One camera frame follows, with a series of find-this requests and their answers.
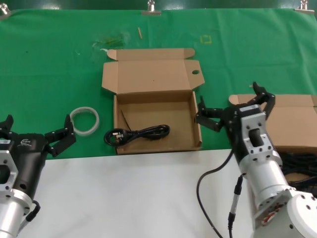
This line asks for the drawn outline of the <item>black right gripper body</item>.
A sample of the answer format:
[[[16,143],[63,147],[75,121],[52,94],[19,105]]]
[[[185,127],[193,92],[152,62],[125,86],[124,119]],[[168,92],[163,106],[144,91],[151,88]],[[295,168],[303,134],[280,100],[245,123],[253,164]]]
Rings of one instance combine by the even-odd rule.
[[[248,151],[243,140],[241,117],[238,111],[239,108],[236,105],[227,107],[223,110],[222,120],[237,164],[240,164],[248,155]]]

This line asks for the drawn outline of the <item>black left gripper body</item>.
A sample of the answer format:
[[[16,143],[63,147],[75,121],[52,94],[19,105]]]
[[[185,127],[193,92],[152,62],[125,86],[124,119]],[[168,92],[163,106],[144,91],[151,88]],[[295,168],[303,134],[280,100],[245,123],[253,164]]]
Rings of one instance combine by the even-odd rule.
[[[34,199],[42,169],[48,155],[48,142],[44,135],[37,133],[16,134],[5,136],[2,140],[9,140],[9,144],[1,144],[1,150],[8,150],[18,170],[13,188],[27,194]]]

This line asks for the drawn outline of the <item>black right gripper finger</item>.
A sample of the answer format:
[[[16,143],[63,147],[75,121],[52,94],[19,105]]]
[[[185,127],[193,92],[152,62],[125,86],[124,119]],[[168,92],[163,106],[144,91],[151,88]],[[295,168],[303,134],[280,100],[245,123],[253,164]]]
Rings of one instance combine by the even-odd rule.
[[[275,95],[266,91],[264,87],[259,86],[256,82],[253,82],[253,90],[256,96],[251,99],[249,105],[262,105],[266,103],[263,112],[265,113],[266,119],[268,119],[272,109],[275,105]]]
[[[198,112],[195,115],[195,123],[215,132],[220,132],[224,125],[222,113],[223,109],[206,107],[203,97],[200,96]]]

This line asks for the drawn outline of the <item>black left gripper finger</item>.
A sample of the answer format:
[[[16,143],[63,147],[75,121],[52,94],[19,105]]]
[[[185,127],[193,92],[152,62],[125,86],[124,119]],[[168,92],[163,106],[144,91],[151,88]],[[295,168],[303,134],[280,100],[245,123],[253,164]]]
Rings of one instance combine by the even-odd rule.
[[[64,127],[45,134],[46,149],[53,157],[58,156],[76,142],[73,123],[70,114],[66,115]]]
[[[0,123],[0,138],[10,139],[12,132],[11,128],[13,126],[14,119],[12,115],[8,115],[6,120]]]

